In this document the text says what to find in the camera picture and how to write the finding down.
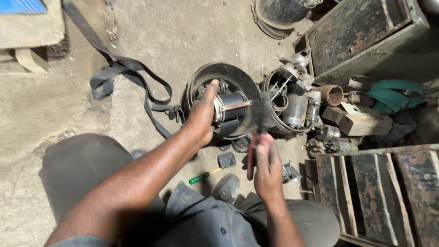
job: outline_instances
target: rubber belt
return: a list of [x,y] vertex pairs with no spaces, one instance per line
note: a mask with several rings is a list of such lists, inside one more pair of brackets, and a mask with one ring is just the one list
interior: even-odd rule
[[[168,138],[171,136],[171,133],[165,129],[152,115],[151,107],[149,106],[148,99],[150,99],[152,104],[152,109],[162,109],[159,105],[167,105],[171,101],[172,97],[172,88],[171,86],[164,81],[162,78],[158,77],[154,74],[145,64],[141,63],[132,58],[126,58],[122,56],[115,55],[111,53],[99,36],[93,31],[87,20],[81,15],[75,5],[70,1],[65,1],[62,5],[66,14],[70,17],[72,22],[76,25],[76,27],[81,31],[84,37],[90,42],[90,44],[101,53],[107,62],[109,63],[105,66],[102,71],[94,74],[90,78],[90,87],[92,91],[93,98],[96,100],[100,100],[105,96],[109,95],[114,88],[114,77],[116,75],[123,75],[137,86],[145,89],[145,102],[144,108],[155,128],[159,133]],[[152,95],[152,91],[148,86],[145,78],[138,72],[145,71],[151,76],[154,80],[158,81],[165,88],[166,92],[168,92],[169,98],[166,100],[158,100],[154,98]],[[102,86],[102,91],[98,91],[98,87]]]

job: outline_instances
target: concrete floor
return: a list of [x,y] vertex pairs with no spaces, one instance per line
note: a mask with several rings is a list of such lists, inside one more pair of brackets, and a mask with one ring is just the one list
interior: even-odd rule
[[[278,41],[266,36],[254,23],[252,0],[117,1],[114,12],[100,0],[74,1],[102,40],[108,43],[105,28],[117,20],[120,55],[145,63],[168,81],[174,91],[171,104],[180,104],[187,81],[202,65],[224,61],[244,70],[255,81],[276,69],[281,56],[291,56],[297,38],[294,32]],[[41,246],[55,227],[50,206],[37,175],[47,146],[76,134],[95,132],[119,141],[127,150],[151,150],[164,141],[143,109],[144,91],[122,76],[115,80],[113,94],[104,100],[92,99],[88,80],[99,71],[103,58],[88,44],[69,18],[65,18],[71,58],[52,59],[50,73],[4,72],[0,69],[0,247]],[[298,32],[312,25],[303,20]],[[165,90],[146,77],[154,95]],[[171,132],[180,124],[163,113],[156,118]],[[298,169],[306,158],[304,136],[276,140],[283,160]],[[241,180],[240,201],[251,191],[241,170],[243,155],[232,151],[235,167],[212,175],[191,188],[209,195],[226,174]],[[216,156],[223,151],[210,147],[198,152],[161,191],[166,194],[180,181],[218,167]],[[300,198],[298,184],[284,185],[286,198]]]

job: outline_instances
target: dirty shoe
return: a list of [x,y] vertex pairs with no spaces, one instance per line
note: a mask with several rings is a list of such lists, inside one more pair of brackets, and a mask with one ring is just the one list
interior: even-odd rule
[[131,152],[131,157],[133,160],[142,157],[144,154],[148,153],[145,149],[135,149]]
[[233,204],[238,196],[239,178],[235,174],[227,174],[213,190],[213,198]]

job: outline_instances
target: screwdriver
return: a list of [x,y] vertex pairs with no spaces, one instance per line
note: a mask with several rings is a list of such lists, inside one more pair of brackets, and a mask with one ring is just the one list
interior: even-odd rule
[[213,170],[213,171],[211,171],[211,172],[205,172],[205,173],[203,173],[203,174],[201,174],[201,175],[199,175],[199,176],[196,176],[195,178],[191,178],[191,179],[189,179],[189,184],[194,184],[194,183],[198,183],[198,182],[200,182],[201,180],[203,180],[203,179],[205,179],[205,178],[208,178],[211,174],[214,174],[214,173],[216,173],[216,172],[218,172],[218,171],[220,171],[222,168],[217,168],[217,169],[215,169],[215,170]]

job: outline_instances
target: rusty metal pipe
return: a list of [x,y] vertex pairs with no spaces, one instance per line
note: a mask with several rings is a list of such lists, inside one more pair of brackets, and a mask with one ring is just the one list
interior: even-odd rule
[[337,85],[316,87],[322,93],[322,106],[338,106],[343,99],[343,89]]

